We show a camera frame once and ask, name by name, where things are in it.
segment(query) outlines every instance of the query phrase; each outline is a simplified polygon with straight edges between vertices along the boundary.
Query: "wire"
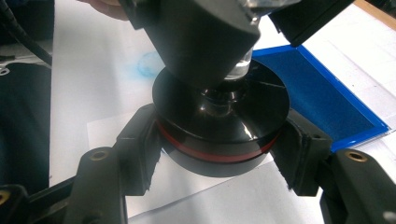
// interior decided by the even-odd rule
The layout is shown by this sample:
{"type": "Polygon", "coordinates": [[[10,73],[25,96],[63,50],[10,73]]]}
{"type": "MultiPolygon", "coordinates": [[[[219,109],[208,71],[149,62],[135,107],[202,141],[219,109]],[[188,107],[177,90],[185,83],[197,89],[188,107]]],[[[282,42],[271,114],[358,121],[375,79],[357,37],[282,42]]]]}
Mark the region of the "wire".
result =
{"type": "Polygon", "coordinates": [[[44,63],[52,65],[52,57],[28,35],[18,24],[11,9],[8,7],[6,0],[0,0],[0,22],[3,23],[6,30],[14,36],[21,44],[29,49],[44,63]]]}

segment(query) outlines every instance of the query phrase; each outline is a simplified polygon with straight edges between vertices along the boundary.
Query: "red stripe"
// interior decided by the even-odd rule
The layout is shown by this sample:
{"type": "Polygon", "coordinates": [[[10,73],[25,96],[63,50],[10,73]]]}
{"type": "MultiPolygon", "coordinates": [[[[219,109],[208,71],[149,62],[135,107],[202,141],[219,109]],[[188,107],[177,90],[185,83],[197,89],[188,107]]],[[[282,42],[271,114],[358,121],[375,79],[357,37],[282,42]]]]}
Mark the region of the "red stripe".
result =
{"type": "Polygon", "coordinates": [[[204,153],[202,151],[197,151],[190,147],[186,147],[183,144],[179,143],[174,137],[172,137],[165,130],[165,128],[161,125],[160,122],[157,122],[157,124],[158,124],[158,128],[160,129],[160,132],[172,145],[174,145],[174,147],[176,147],[180,151],[182,151],[192,157],[195,157],[197,159],[201,159],[204,161],[214,161],[214,162],[238,162],[238,161],[245,161],[245,160],[252,159],[256,156],[261,155],[262,153],[267,153],[269,151],[269,149],[271,148],[271,146],[276,141],[277,137],[279,136],[279,134],[277,134],[276,137],[273,140],[271,140],[271,142],[269,142],[264,147],[261,147],[257,151],[249,152],[248,154],[244,154],[244,155],[223,156],[223,155],[204,153]]]}

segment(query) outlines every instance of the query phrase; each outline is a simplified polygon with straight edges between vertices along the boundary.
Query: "blue stain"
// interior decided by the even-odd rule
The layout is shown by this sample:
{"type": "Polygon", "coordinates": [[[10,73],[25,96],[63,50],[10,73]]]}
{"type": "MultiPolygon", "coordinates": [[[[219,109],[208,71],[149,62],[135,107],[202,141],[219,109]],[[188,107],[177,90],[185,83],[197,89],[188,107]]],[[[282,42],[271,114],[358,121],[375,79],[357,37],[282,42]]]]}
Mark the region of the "blue stain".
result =
{"type": "Polygon", "coordinates": [[[136,67],[139,75],[145,78],[155,78],[163,68],[163,60],[156,51],[144,54],[137,62],[136,67]]]}

